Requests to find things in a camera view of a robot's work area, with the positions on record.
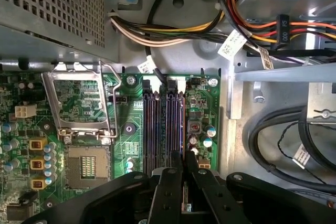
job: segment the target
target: blue capacitor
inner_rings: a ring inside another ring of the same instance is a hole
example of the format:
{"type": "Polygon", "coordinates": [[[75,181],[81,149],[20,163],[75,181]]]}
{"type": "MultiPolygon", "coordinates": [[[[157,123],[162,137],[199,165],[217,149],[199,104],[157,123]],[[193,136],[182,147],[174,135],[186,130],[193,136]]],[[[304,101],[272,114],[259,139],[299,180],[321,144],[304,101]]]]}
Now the blue capacitor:
{"type": "Polygon", "coordinates": [[[19,127],[18,123],[8,122],[8,123],[4,123],[1,126],[1,129],[2,129],[2,132],[9,133],[9,132],[16,131],[18,127],[19,127]]]}

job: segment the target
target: cable label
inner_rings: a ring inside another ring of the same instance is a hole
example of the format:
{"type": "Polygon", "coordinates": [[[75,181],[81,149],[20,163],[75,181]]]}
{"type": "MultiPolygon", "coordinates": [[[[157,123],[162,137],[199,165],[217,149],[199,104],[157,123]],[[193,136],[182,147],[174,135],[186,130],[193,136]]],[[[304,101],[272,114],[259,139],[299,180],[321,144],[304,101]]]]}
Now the cable label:
{"type": "Polygon", "coordinates": [[[156,65],[155,65],[151,55],[147,56],[147,61],[138,65],[138,69],[139,69],[140,73],[154,73],[155,68],[156,68],[156,65]]]}
{"type": "Polygon", "coordinates": [[[246,41],[240,32],[233,30],[218,50],[218,54],[232,61],[233,57],[242,49],[246,41]]]}
{"type": "Polygon", "coordinates": [[[301,144],[292,160],[294,161],[294,163],[296,163],[298,166],[304,169],[309,158],[310,158],[309,153],[306,151],[303,144],[301,144]]]}
{"type": "Polygon", "coordinates": [[[274,69],[273,62],[271,61],[268,50],[262,47],[258,47],[258,49],[260,52],[261,62],[264,69],[274,69]]]}

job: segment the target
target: mounting screw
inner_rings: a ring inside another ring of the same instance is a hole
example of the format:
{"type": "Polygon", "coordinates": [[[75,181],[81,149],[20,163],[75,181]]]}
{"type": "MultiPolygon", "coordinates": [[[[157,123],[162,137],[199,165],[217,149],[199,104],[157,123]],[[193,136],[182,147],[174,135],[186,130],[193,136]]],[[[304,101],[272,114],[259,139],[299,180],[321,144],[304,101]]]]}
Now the mounting screw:
{"type": "Polygon", "coordinates": [[[71,144],[72,143],[70,136],[65,136],[63,138],[63,141],[64,141],[65,144],[71,144]]]}
{"type": "Polygon", "coordinates": [[[242,175],[239,175],[239,174],[233,175],[233,178],[236,180],[243,180],[242,175]]]}
{"type": "Polygon", "coordinates": [[[203,170],[203,169],[198,170],[198,173],[199,173],[199,174],[206,174],[206,170],[203,170]]]}
{"type": "Polygon", "coordinates": [[[128,85],[134,85],[136,83],[136,78],[134,76],[128,76],[126,82],[128,85]]]}
{"type": "Polygon", "coordinates": [[[216,78],[211,78],[209,81],[208,81],[209,85],[211,87],[216,87],[218,85],[218,80],[216,78]]]}
{"type": "Polygon", "coordinates": [[[109,137],[103,137],[101,139],[101,144],[102,145],[111,145],[111,138],[109,138],[109,137]]]}

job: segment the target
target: metal bracket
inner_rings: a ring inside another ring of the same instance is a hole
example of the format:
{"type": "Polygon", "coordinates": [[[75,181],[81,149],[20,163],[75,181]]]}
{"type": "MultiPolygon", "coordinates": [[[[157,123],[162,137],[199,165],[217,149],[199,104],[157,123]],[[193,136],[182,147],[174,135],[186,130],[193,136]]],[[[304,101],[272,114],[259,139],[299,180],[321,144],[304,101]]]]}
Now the metal bracket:
{"type": "Polygon", "coordinates": [[[261,82],[255,81],[253,83],[253,102],[264,103],[265,97],[261,90],[261,82]]]}
{"type": "Polygon", "coordinates": [[[49,100],[51,112],[54,117],[55,126],[58,131],[58,138],[62,141],[71,143],[72,138],[81,135],[94,135],[102,144],[111,144],[112,140],[118,136],[117,108],[116,108],[116,89],[121,85],[121,79],[112,66],[99,61],[98,72],[86,68],[84,65],[75,62],[69,68],[63,62],[59,63],[52,72],[42,73],[42,80],[49,100]],[[106,92],[103,82],[102,67],[108,67],[115,75],[118,83],[113,86],[113,108],[114,108],[114,129],[111,129],[106,92]],[[99,108],[104,112],[106,119],[103,122],[79,123],[69,122],[61,119],[60,111],[62,103],[58,100],[55,81],[75,80],[75,81],[96,81],[100,98],[99,108]]]}
{"type": "Polygon", "coordinates": [[[332,83],[309,83],[307,122],[336,124],[336,94],[332,83]]]}

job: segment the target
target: white sticker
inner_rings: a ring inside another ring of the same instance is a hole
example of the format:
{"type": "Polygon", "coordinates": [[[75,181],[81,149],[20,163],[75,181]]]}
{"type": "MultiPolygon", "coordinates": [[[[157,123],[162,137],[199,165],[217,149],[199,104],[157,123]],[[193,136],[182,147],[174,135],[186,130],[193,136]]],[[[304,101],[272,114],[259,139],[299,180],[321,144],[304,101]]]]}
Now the white sticker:
{"type": "Polygon", "coordinates": [[[218,54],[232,61],[233,57],[242,49],[246,41],[247,39],[245,39],[240,32],[233,30],[218,50],[218,54]]]}
{"type": "Polygon", "coordinates": [[[273,62],[271,61],[268,50],[262,47],[258,47],[258,49],[264,69],[274,69],[273,62]]]}
{"type": "Polygon", "coordinates": [[[305,168],[306,163],[308,162],[310,158],[309,153],[306,151],[305,147],[303,144],[300,145],[299,149],[296,151],[293,161],[300,166],[302,169],[305,168]]]}
{"type": "Polygon", "coordinates": [[[138,65],[138,69],[140,73],[153,73],[155,68],[156,68],[156,65],[151,55],[147,56],[147,61],[138,65]]]}

